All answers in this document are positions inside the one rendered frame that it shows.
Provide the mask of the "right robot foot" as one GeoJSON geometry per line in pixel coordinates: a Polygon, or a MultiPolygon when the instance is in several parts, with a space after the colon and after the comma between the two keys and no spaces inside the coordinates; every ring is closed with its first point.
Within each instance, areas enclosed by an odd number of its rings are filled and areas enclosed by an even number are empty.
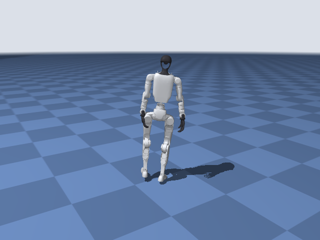
{"type": "Polygon", "coordinates": [[[163,176],[163,174],[161,174],[161,175],[158,177],[158,181],[159,181],[159,182],[163,182],[166,178],[167,178],[167,175],[166,175],[166,174],[165,174],[164,176],[163,176]]]}

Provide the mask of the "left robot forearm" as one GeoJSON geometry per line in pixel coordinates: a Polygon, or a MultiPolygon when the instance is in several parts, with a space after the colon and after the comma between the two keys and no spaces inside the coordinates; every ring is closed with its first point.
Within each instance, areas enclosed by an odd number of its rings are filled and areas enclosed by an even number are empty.
{"type": "Polygon", "coordinates": [[[148,103],[148,99],[144,98],[145,97],[145,92],[143,92],[142,94],[142,102],[141,102],[141,110],[140,110],[140,114],[142,114],[142,110],[144,110],[144,112],[146,113],[146,108],[147,108],[147,103],[148,103]]]}

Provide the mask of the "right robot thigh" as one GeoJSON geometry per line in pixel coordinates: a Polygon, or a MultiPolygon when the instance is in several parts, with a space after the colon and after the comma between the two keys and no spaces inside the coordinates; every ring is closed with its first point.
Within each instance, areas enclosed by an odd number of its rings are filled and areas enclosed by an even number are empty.
{"type": "Polygon", "coordinates": [[[167,145],[170,146],[172,134],[174,128],[174,117],[170,114],[166,114],[165,122],[164,122],[164,142],[161,145],[161,151],[166,153],[167,145]]]}

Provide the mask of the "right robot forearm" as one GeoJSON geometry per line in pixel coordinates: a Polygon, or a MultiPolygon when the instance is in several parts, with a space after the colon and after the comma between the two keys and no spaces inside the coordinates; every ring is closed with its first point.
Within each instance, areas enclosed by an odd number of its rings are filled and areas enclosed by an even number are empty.
{"type": "MultiPolygon", "coordinates": [[[[183,95],[182,95],[182,102],[179,102],[177,104],[178,104],[179,117],[182,118],[182,114],[185,115],[184,97],[183,97],[183,95]]],[[[186,115],[185,115],[185,117],[186,117],[186,115]]]]}

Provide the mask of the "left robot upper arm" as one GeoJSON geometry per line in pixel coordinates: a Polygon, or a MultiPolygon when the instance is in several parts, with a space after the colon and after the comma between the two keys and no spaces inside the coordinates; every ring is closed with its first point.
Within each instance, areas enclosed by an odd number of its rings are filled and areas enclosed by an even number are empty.
{"type": "Polygon", "coordinates": [[[148,99],[151,96],[151,93],[150,93],[151,86],[152,86],[151,81],[154,80],[154,76],[155,76],[155,74],[148,74],[146,77],[145,87],[144,87],[144,89],[145,89],[144,98],[148,99]]]}

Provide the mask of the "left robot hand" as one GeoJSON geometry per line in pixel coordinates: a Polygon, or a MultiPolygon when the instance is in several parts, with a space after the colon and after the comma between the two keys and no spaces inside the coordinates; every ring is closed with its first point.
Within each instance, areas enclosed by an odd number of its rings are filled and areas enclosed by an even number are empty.
{"type": "Polygon", "coordinates": [[[146,126],[146,124],[145,124],[145,119],[144,119],[144,117],[145,117],[145,111],[144,110],[142,110],[141,111],[141,121],[142,121],[142,123],[143,123],[143,126],[145,127],[145,128],[149,128],[149,126],[146,126]]]}

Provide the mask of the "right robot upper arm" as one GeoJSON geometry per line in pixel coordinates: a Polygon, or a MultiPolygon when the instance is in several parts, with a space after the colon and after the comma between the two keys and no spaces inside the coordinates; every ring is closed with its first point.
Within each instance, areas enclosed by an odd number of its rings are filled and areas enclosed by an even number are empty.
{"type": "Polygon", "coordinates": [[[174,83],[176,84],[176,86],[175,86],[176,93],[177,93],[176,100],[178,102],[181,102],[181,101],[183,101],[182,100],[182,92],[183,92],[182,81],[179,77],[176,77],[176,76],[173,76],[173,77],[174,77],[174,83]]]}

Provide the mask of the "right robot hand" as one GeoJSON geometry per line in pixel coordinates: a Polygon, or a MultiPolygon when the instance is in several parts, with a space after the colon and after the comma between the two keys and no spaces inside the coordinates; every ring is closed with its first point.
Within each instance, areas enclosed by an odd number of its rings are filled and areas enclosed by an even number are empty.
{"type": "Polygon", "coordinates": [[[178,128],[180,128],[180,130],[178,131],[179,133],[182,132],[184,130],[184,126],[185,126],[185,115],[182,114],[181,118],[180,118],[181,122],[180,122],[180,126],[178,128]]]}

